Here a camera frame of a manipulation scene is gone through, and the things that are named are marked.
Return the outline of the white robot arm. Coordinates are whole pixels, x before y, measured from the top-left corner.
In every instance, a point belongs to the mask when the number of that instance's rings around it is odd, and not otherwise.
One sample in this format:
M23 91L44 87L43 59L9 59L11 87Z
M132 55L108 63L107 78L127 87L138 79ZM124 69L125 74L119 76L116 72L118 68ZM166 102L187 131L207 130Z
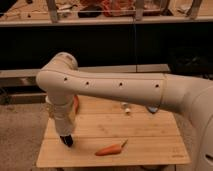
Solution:
M56 132L73 144L73 124L68 117L74 96L86 95L157 107L185 116L197 134L191 171L213 171L213 81L164 73L82 72L74 56L56 54L36 75L53 108Z

